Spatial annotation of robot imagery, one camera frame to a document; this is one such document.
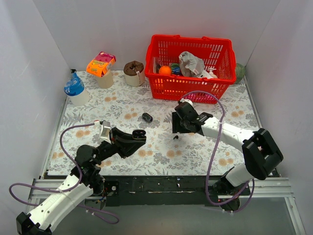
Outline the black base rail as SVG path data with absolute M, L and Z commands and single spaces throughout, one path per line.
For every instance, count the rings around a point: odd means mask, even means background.
M 104 209 L 118 206 L 212 204 L 205 195 L 205 176 L 107 176 L 103 194 L 85 205 Z

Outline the red plastic shopping basket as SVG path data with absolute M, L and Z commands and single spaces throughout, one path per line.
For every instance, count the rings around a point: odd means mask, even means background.
M 180 100 L 185 94 L 193 102 L 215 104 L 235 83 L 235 68 L 229 39 L 153 35 L 145 76 L 155 99 Z

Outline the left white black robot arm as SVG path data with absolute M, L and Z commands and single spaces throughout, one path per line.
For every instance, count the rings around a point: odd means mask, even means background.
M 105 191 L 105 179 L 100 175 L 100 164 L 118 154 L 127 158 L 146 143 L 146 132 L 134 130 L 128 134 L 118 128 L 101 125 L 101 144 L 98 147 L 81 145 L 73 159 L 75 167 L 56 190 L 45 188 L 50 195 L 28 213 L 16 218 L 20 235 L 50 235 L 59 223 L 83 200 Z

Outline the brown topped paper cup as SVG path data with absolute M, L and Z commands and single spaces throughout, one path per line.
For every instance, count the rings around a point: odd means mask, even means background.
M 145 82 L 144 65 L 138 61 L 128 62 L 123 69 L 126 83 L 132 87 L 141 86 Z

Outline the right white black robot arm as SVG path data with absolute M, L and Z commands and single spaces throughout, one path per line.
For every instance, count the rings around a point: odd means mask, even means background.
M 198 114 L 186 101 L 180 102 L 172 113 L 172 130 L 173 133 L 195 133 L 215 138 L 243 154 L 244 163 L 231 168 L 209 186 L 210 193 L 231 195 L 247 181 L 265 180 L 284 159 L 268 130 L 253 131 L 222 124 L 212 114 Z

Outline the white pump bottle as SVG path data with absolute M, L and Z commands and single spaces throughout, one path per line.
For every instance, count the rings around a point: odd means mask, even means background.
M 217 75 L 214 74 L 214 70 L 216 70 L 216 69 L 215 68 L 209 68 L 209 71 L 203 70 L 196 77 L 197 78 L 207 78 L 207 79 L 218 78 Z

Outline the black taped earbud charging case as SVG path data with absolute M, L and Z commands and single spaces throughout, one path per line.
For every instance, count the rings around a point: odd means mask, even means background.
M 141 117 L 147 123 L 151 123 L 153 121 L 153 117 L 148 113 L 143 113 Z

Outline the orange pink snack box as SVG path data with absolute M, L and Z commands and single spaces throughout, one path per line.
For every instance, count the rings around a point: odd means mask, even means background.
M 87 65 L 86 72 L 97 77 L 104 76 L 116 62 L 116 57 L 112 54 L 101 51 Z

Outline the green blue packet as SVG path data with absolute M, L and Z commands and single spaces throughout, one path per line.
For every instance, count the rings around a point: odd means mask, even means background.
M 171 63 L 170 68 L 173 75 L 181 75 L 181 70 L 178 63 Z

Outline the glossy black gold-trimmed case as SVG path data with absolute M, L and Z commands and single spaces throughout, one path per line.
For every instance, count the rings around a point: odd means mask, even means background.
M 134 140 L 145 140 L 146 139 L 146 131 L 145 130 L 134 130 L 132 132 L 132 137 Z

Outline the floral patterned table mat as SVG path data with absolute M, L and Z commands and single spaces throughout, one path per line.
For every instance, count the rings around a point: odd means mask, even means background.
M 90 74 L 81 71 L 78 75 L 90 101 L 80 107 L 68 102 L 62 110 L 60 130 L 47 168 L 49 176 L 68 175 L 74 167 L 71 158 L 79 146 L 100 144 L 99 129 L 92 124 L 95 120 L 109 121 L 127 133 L 135 129 L 147 133 L 146 144 L 132 156 L 122 159 L 114 155 L 103 161 L 103 175 L 222 175 L 244 162 L 239 150 L 223 142 L 212 154 L 212 138 L 189 133 L 174 140 L 171 113 L 177 103 L 154 99 L 148 82 L 132 87 L 126 84 L 122 71 L 114 71 L 113 86 L 101 89 Z M 150 114 L 153 121 L 145 122 L 143 113 Z

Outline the green ball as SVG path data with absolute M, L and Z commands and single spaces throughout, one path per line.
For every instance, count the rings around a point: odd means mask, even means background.
M 236 81 L 234 84 L 239 84 L 244 78 L 246 73 L 246 67 L 242 64 L 237 63 L 235 68 Z

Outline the white cup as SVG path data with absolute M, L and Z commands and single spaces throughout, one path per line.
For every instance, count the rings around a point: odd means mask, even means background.
M 72 102 L 74 106 L 83 106 L 87 104 L 90 100 L 90 95 L 88 93 L 88 90 L 86 88 L 83 89 L 83 91 L 77 95 L 69 96 L 67 95 L 69 100 Z

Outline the beige cup under snack box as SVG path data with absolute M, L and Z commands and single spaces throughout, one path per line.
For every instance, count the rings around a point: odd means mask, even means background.
M 96 76 L 95 80 L 97 81 L 99 88 L 102 89 L 108 89 L 114 83 L 111 70 L 108 70 L 102 77 Z

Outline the orange fruit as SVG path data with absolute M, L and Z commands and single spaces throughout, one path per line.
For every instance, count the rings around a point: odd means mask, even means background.
M 162 66 L 159 68 L 158 73 L 161 75 L 171 75 L 172 70 L 169 66 Z

